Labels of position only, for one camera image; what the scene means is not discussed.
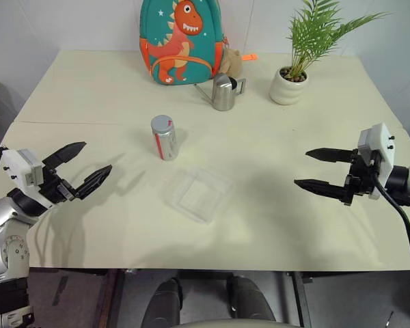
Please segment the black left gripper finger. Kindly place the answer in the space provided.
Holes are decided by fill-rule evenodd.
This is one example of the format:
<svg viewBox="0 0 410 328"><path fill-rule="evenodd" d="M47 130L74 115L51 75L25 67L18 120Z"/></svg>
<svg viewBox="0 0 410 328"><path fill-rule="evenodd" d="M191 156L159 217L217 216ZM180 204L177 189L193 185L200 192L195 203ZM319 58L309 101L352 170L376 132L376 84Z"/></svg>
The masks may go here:
<svg viewBox="0 0 410 328"><path fill-rule="evenodd" d="M111 173L111 170L112 165L108 165L90 174L87 178L84 179L83 184L75 190L74 197L80 200L84 200L87 196L89 196L102 185L102 183Z"/></svg>
<svg viewBox="0 0 410 328"><path fill-rule="evenodd" d="M76 157L85 146L86 143L84 141L70 143L46 157L42 162L46 167L55 169Z"/></svg>

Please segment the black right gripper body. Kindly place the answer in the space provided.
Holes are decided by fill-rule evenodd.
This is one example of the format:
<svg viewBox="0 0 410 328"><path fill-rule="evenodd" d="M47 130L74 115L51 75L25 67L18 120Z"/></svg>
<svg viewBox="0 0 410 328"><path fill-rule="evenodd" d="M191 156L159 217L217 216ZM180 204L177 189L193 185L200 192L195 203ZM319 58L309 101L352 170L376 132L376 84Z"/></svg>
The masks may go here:
<svg viewBox="0 0 410 328"><path fill-rule="evenodd" d="M369 164L364 162L358 149L351 151L351 166L344 182L343 203L351 205L354 195L366 195L374 191L374 179L379 176L381 153L377 150L370 153Z"/></svg>

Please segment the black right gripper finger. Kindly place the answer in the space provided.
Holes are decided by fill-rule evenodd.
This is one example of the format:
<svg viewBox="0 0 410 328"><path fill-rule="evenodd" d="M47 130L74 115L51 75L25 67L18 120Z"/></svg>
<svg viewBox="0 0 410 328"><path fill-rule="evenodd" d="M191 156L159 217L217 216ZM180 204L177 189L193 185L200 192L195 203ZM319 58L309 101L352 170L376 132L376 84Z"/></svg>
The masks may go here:
<svg viewBox="0 0 410 328"><path fill-rule="evenodd" d="M346 189L341 186L329 184L326 181L315 179L294 180L294 183L302 189L320 195L340 200L343 202L346 199Z"/></svg>
<svg viewBox="0 0 410 328"><path fill-rule="evenodd" d="M319 161L329 163L351 163L354 157L357 155L357 150L342 150L336 148L317 148L309 150L305 153L306 156L310 156Z"/></svg>

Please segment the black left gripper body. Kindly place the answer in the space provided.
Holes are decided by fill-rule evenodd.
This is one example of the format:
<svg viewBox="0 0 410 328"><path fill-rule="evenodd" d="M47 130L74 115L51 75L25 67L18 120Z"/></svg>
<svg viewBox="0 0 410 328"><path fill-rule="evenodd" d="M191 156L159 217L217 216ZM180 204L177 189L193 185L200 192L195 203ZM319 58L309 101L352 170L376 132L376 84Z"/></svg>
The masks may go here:
<svg viewBox="0 0 410 328"><path fill-rule="evenodd" d="M55 168L45 165L42 168L44 182L39 185L39 193L52 204L73 201L79 193L66 180L57 175Z"/></svg>

